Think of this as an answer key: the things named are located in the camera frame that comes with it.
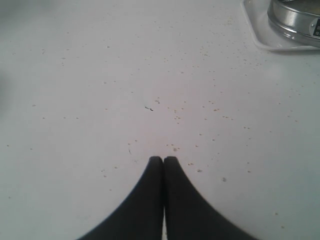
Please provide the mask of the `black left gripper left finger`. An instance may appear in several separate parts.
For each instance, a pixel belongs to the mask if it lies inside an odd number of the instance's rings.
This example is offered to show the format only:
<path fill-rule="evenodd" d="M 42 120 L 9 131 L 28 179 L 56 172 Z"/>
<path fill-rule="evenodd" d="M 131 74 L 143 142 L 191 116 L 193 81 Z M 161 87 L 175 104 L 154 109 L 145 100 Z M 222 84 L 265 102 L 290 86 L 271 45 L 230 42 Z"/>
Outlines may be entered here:
<path fill-rule="evenodd" d="M 125 200 L 81 240 L 161 240 L 164 221 L 164 163 L 150 157 Z"/>

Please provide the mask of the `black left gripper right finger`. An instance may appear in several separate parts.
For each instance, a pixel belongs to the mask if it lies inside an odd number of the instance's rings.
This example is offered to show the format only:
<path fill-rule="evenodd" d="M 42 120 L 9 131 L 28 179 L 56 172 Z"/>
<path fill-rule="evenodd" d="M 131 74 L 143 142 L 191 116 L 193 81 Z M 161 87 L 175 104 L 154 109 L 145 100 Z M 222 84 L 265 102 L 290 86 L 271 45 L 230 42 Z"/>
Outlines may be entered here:
<path fill-rule="evenodd" d="M 163 183 L 169 240 L 253 240 L 216 211 L 196 190 L 175 156 L 164 159 Z"/>

